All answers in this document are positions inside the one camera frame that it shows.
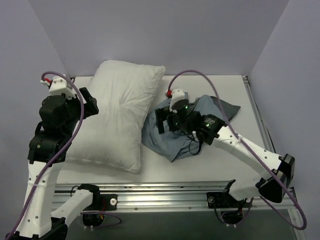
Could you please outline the blue pillowcase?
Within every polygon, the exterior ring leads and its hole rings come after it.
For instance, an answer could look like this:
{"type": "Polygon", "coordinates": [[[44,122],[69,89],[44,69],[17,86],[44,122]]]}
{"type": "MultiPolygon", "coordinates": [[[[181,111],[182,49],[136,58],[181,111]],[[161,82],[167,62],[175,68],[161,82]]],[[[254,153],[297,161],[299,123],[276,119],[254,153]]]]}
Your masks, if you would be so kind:
{"type": "MultiPolygon", "coordinates": [[[[143,124],[141,142],[153,152],[173,162],[200,154],[202,147],[192,135],[185,135],[180,131],[170,131],[166,122],[163,123],[165,132],[159,134],[155,110],[168,107],[170,102],[170,99],[165,99],[149,111],[143,124]]],[[[205,94],[197,97],[191,104],[202,115],[212,114],[220,119],[223,118],[218,99],[215,96],[205,94]]]]}

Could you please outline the white pillow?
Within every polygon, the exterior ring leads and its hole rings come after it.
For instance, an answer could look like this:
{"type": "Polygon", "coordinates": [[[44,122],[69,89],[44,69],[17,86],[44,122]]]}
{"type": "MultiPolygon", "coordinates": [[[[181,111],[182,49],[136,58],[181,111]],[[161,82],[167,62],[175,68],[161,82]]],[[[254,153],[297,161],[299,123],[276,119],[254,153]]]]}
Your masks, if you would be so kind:
{"type": "Polygon", "coordinates": [[[66,161],[138,173],[142,128],[165,72],[163,65],[101,63],[87,85],[99,113],[82,122],[66,161]]]}

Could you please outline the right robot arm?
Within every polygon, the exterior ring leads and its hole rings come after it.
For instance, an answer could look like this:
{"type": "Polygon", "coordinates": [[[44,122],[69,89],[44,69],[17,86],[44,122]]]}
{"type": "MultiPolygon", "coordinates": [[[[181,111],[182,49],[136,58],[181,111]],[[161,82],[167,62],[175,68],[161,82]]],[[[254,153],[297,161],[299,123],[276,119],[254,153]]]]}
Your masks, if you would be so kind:
{"type": "Polygon", "coordinates": [[[212,114],[196,111],[188,99],[181,99],[172,107],[155,110],[156,126],[165,133],[164,122],[171,132],[182,132],[200,142],[222,149],[257,172],[245,181],[231,180],[222,193],[223,203],[234,206],[247,198],[262,197],[281,203],[293,180],[295,158],[270,152],[241,135],[235,135],[225,121],[212,114]]]}

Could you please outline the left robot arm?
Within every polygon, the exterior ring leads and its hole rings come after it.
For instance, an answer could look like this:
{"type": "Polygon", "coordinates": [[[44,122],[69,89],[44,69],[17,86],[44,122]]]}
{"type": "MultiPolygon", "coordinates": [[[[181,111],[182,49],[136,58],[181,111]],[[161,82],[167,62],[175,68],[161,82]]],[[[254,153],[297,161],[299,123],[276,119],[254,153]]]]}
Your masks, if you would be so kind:
{"type": "Polygon", "coordinates": [[[28,181],[24,205],[7,240],[64,240],[68,226],[86,207],[95,210],[101,197],[80,190],[67,206],[52,213],[58,175],[73,139],[79,132],[84,119],[99,113],[97,100],[86,87],[76,91],[74,97],[66,94],[50,95],[39,109],[41,121],[29,143],[28,181]]]}

